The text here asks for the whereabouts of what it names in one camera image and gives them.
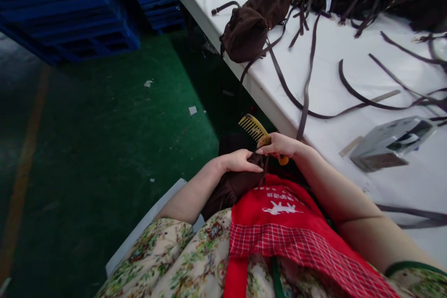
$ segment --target white logo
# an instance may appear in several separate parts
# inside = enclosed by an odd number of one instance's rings
[[[285,212],[285,213],[303,213],[303,212],[295,210],[295,205],[291,206],[289,203],[287,203],[287,207],[281,205],[281,202],[279,202],[278,205],[276,205],[273,201],[271,201],[271,203],[273,204],[273,208],[272,209],[264,207],[262,210],[264,212],[269,212],[272,215],[282,214],[282,212]]]

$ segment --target red apron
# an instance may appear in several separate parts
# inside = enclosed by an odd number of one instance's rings
[[[383,277],[326,223],[298,185],[267,175],[232,210],[230,259],[223,296],[246,296],[248,257],[283,256],[317,269],[353,297],[399,297]]]

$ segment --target white table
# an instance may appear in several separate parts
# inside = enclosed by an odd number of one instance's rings
[[[211,16],[211,10],[231,0],[180,0],[207,35],[214,47],[219,50],[219,35],[231,17],[231,8]],[[236,0],[241,5],[247,0]],[[274,52],[284,73],[287,85],[302,102],[303,87],[308,74],[312,27],[316,16],[310,15],[310,31],[298,37],[294,47],[288,46],[298,31],[299,19],[290,19],[281,42]],[[369,57],[375,55],[385,66],[404,83],[418,92],[447,87],[447,75],[439,66],[425,64],[396,47],[387,44],[380,36],[383,30],[391,39],[406,48],[430,57],[425,43],[414,44],[414,33],[408,23],[391,16],[381,15],[368,27],[359,39],[354,39],[355,30],[349,22],[345,27],[337,26],[338,20],[321,17],[317,29],[317,47],[309,89],[309,109],[320,114],[332,115],[359,103],[351,96],[338,75],[338,62],[344,59],[344,73],[349,83],[360,94],[372,99],[395,89],[399,95],[382,101],[393,106],[406,106],[413,97],[388,77]],[[269,32],[269,39],[275,40],[282,27]],[[225,61],[237,78],[240,78],[245,64],[236,64],[225,56]],[[286,96],[270,55],[256,61],[244,80],[244,86],[265,112],[278,130],[295,137],[298,129],[300,111]],[[418,151],[407,155],[409,166],[384,169],[366,174],[349,159],[342,158],[339,152],[359,135],[366,135],[375,126],[406,116],[419,115],[432,117],[428,109],[414,107],[405,111],[386,111],[366,107],[340,118],[324,121],[308,118],[305,140],[337,170],[367,190],[377,203],[405,206],[421,210],[447,213],[447,127],[439,129]],[[447,266],[447,227],[423,230],[407,230],[410,237],[438,262]]]

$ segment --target forearm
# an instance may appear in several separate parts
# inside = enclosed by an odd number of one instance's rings
[[[337,224],[383,216],[357,185],[336,171],[313,148],[299,146],[293,159],[318,201]]]
[[[214,158],[183,186],[156,215],[194,224],[219,183],[225,169],[221,157]]]
[[[300,147],[294,161],[313,193],[335,221],[343,239],[380,272],[400,261],[441,266],[386,216],[362,190],[311,147]]]

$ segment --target brown pouch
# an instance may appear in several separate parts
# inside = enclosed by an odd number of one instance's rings
[[[220,210],[233,206],[249,190],[264,185],[268,157],[253,153],[247,161],[260,166],[264,171],[225,173],[202,210],[205,221]]]
[[[221,53],[226,51],[236,63],[255,60],[261,56],[269,30],[285,19],[290,0],[248,0],[242,7],[231,1],[213,9],[211,14],[216,15],[231,5],[237,8],[219,38]]]

